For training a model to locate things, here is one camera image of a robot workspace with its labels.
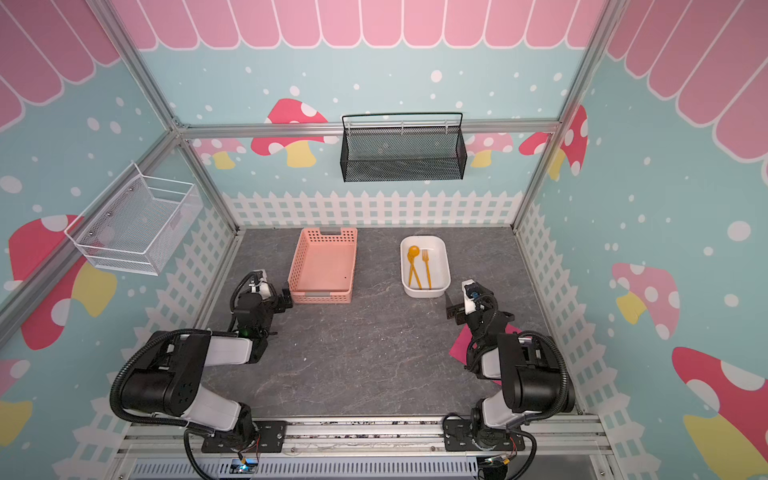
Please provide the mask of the magenta paper napkin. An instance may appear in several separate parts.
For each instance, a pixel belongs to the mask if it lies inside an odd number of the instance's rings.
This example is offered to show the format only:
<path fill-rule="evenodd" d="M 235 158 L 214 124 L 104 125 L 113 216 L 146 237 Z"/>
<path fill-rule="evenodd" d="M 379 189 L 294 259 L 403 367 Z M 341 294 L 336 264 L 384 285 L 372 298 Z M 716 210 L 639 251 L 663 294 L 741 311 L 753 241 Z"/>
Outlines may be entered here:
<path fill-rule="evenodd" d="M 463 328 L 459 336 L 457 337 L 456 341 L 454 342 L 453 346 L 451 347 L 449 353 L 451 357 L 459 361 L 462 365 L 466 366 L 467 347 L 469 346 L 471 341 L 471 331 L 467 325 L 463 325 L 462 327 Z M 505 328 L 505 333 L 507 334 L 520 333 L 521 331 L 522 330 L 512 326 L 511 324 L 508 324 Z M 494 379 L 492 381 L 497 385 L 501 385 L 501 381 L 499 379 Z"/>

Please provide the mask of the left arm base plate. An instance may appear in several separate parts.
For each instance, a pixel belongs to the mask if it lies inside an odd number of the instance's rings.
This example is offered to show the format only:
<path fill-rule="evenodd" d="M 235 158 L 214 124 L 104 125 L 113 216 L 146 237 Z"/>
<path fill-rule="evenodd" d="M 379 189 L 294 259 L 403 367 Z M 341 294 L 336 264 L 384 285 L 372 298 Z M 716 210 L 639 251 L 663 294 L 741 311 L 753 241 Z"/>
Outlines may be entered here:
<path fill-rule="evenodd" d="M 281 453 L 288 423 L 278 420 L 246 421 L 233 431 L 217 431 L 203 440 L 201 450 L 213 453 Z"/>

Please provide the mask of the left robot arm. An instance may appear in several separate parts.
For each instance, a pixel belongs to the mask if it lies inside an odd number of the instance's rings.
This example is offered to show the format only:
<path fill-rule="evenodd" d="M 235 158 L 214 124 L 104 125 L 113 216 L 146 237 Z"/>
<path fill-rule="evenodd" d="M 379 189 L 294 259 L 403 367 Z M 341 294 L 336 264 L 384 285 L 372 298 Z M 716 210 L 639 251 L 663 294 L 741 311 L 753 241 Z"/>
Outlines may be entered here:
<path fill-rule="evenodd" d="M 273 317 L 293 307 L 287 288 L 242 287 L 230 299 L 230 329 L 157 331 L 126 361 L 110 407 L 131 423 L 179 426 L 233 451 L 254 448 L 259 427 L 251 408 L 202 384 L 208 367 L 255 364 L 263 357 Z"/>

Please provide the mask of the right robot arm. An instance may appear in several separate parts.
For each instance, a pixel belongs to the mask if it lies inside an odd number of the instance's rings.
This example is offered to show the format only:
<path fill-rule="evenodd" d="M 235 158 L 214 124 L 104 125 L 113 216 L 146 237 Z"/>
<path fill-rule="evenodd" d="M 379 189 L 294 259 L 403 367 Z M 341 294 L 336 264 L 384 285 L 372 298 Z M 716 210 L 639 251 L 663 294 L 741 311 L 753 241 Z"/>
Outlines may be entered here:
<path fill-rule="evenodd" d="M 449 302 L 446 316 L 469 329 L 465 369 L 500 384 L 498 392 L 477 402 L 468 420 L 446 419 L 448 448 L 522 449 L 523 436 L 515 427 L 574 409 L 575 389 L 552 337 L 508 332 L 514 315 L 499 310 L 490 294 L 472 294 L 461 305 Z"/>

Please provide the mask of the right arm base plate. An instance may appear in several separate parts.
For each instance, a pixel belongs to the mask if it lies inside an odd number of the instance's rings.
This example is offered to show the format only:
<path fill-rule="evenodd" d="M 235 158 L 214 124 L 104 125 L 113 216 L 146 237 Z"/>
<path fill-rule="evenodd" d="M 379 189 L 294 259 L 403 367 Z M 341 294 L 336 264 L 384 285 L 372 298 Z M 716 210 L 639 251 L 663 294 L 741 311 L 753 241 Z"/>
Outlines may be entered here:
<path fill-rule="evenodd" d="M 444 448 L 448 452 L 525 451 L 525 440 L 505 430 L 490 429 L 471 420 L 451 416 L 442 422 Z"/>

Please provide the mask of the yellow plastic spoon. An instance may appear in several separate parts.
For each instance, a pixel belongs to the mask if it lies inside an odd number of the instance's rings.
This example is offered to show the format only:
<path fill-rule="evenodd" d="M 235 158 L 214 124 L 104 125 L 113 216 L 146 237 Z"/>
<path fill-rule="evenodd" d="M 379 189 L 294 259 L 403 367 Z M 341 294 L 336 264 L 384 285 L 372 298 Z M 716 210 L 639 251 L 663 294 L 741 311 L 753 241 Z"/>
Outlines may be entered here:
<path fill-rule="evenodd" d="M 421 288 L 422 285 L 421 285 L 420 279 L 418 277 L 418 273 L 416 272 L 416 268 L 415 268 L 415 260 L 416 260 L 416 258 L 419 255 L 420 255 L 420 248 L 418 246 L 412 245 L 412 246 L 409 247 L 408 252 L 407 252 L 407 259 L 408 259 L 408 261 L 412 262 L 413 265 L 414 265 L 413 280 L 416 280 L 417 286 L 419 288 Z"/>

